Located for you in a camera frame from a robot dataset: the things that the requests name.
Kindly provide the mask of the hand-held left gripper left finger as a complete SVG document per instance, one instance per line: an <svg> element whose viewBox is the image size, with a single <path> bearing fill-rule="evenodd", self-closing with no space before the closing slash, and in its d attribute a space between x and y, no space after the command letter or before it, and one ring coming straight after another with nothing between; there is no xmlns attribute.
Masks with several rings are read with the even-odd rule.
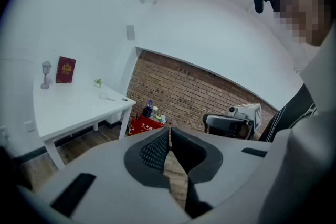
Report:
<svg viewBox="0 0 336 224"><path fill-rule="evenodd" d="M166 157L170 151L169 128L164 127L133 136L137 141L124 154L128 173L147 187L170 188L164 175Z"/></svg>

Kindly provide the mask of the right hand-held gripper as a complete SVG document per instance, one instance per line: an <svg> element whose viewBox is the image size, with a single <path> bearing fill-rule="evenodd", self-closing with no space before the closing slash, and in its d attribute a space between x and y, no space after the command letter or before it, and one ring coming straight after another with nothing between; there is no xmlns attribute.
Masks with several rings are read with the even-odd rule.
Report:
<svg viewBox="0 0 336 224"><path fill-rule="evenodd" d="M225 115L204 114L203 124L206 133L222 137L245 140L248 136L254 136L255 131L261 126L262 113L260 103L247 103L231 106Z"/></svg>

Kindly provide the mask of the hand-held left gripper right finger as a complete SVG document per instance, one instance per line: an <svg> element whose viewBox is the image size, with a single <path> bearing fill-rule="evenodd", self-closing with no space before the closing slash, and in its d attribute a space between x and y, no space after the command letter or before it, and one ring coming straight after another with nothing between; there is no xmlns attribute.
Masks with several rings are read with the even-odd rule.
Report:
<svg viewBox="0 0 336 224"><path fill-rule="evenodd" d="M172 151L188 175L185 211L197 218L213 207L201 201L195 185L211 181L223 163L221 151L214 145L183 131L171 128Z"/></svg>

